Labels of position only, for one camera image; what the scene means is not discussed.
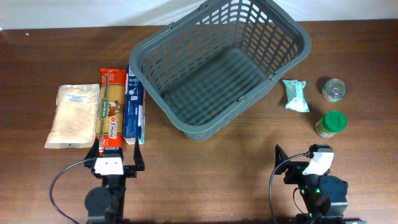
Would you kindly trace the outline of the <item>orange spaghetti packet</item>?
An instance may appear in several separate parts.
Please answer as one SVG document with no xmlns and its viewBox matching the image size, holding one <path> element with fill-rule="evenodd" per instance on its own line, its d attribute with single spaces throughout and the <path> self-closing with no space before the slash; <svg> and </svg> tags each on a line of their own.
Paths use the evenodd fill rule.
<svg viewBox="0 0 398 224">
<path fill-rule="evenodd" d="M 124 129 L 124 109 L 127 71 L 116 68 L 101 69 L 96 139 L 99 155 L 107 147 L 121 147 Z"/>
</svg>

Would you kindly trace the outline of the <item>grey plastic shopping basket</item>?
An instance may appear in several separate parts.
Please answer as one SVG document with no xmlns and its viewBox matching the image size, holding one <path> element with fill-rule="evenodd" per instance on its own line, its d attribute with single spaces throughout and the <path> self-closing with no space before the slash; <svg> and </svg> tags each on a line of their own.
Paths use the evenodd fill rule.
<svg viewBox="0 0 398 224">
<path fill-rule="evenodd" d="M 129 65 L 170 122 L 204 141 L 311 49 L 309 33 L 274 1 L 205 1 L 137 44 Z"/>
</svg>

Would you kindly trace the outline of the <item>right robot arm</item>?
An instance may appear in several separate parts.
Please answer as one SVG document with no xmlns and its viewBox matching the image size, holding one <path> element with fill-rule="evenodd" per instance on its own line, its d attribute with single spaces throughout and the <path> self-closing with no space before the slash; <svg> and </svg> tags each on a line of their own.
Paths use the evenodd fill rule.
<svg viewBox="0 0 398 224">
<path fill-rule="evenodd" d="M 348 207 L 348 183 L 330 175 L 334 158 L 332 147 L 313 144 L 307 152 L 289 157 L 279 146 L 275 146 L 275 167 L 269 181 L 269 205 L 272 221 L 277 219 L 272 204 L 272 181 L 275 175 L 284 174 L 284 183 L 296 185 L 305 204 L 306 212 L 300 211 L 287 223 L 298 224 L 361 224 L 359 218 L 345 218 Z"/>
</svg>

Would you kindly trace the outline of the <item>small tin can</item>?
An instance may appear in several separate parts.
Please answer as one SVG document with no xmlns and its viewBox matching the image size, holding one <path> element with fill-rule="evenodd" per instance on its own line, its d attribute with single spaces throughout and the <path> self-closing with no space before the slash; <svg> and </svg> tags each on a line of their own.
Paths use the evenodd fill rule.
<svg viewBox="0 0 398 224">
<path fill-rule="evenodd" d="M 322 88 L 322 96 L 329 102 L 342 100 L 347 93 L 346 84 L 340 79 L 329 79 Z"/>
</svg>

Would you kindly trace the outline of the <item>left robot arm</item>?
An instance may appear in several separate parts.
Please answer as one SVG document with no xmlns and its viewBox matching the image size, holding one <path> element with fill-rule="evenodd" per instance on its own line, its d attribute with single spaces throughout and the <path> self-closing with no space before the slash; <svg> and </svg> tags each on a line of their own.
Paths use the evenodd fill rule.
<svg viewBox="0 0 398 224">
<path fill-rule="evenodd" d="M 88 223 L 130 223 L 124 218 L 124 199 L 126 180 L 136 178 L 137 173 L 145 170 L 139 140 L 134 143 L 134 164 L 123 164 L 123 150 L 120 147 L 107 147 L 100 154 L 100 142 L 95 139 L 85 157 L 84 166 L 102 180 L 100 187 L 90 190 L 85 197 L 88 211 Z"/>
</svg>

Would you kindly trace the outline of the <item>blue pasta box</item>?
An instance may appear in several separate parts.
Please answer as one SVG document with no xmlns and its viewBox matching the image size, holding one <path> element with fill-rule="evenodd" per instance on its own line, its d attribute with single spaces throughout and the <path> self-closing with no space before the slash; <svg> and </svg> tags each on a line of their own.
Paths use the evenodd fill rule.
<svg viewBox="0 0 398 224">
<path fill-rule="evenodd" d="M 145 100 L 146 91 L 141 81 L 127 67 L 123 138 L 128 144 L 145 141 Z"/>
</svg>

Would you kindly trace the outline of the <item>clear bag of grains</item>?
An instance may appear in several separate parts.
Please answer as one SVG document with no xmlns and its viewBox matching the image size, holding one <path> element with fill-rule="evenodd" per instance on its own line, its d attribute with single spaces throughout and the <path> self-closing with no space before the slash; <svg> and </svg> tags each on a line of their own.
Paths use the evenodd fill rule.
<svg viewBox="0 0 398 224">
<path fill-rule="evenodd" d="M 99 99 L 98 84 L 59 86 L 55 116 L 45 147 L 90 147 L 95 140 Z"/>
</svg>

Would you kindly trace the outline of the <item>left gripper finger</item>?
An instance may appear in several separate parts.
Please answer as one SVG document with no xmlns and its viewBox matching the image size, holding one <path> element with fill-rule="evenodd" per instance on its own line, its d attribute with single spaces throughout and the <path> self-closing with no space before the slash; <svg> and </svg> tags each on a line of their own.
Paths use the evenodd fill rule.
<svg viewBox="0 0 398 224">
<path fill-rule="evenodd" d="M 91 149 L 88 151 L 84 158 L 84 166 L 87 168 L 92 168 L 95 164 L 96 159 L 100 156 L 99 154 L 99 140 L 96 138 Z"/>
<path fill-rule="evenodd" d="M 139 141 L 134 144 L 134 163 L 137 171 L 145 171 L 145 162 L 141 154 Z"/>
</svg>

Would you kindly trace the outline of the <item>green lid glass jar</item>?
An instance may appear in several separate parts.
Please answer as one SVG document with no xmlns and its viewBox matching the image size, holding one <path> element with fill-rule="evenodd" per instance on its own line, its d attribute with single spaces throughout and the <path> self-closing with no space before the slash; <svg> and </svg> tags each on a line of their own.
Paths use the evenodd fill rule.
<svg viewBox="0 0 398 224">
<path fill-rule="evenodd" d="M 332 138 L 347 125 L 346 116 L 340 111 L 329 111 L 315 125 L 315 131 L 323 138 Z"/>
</svg>

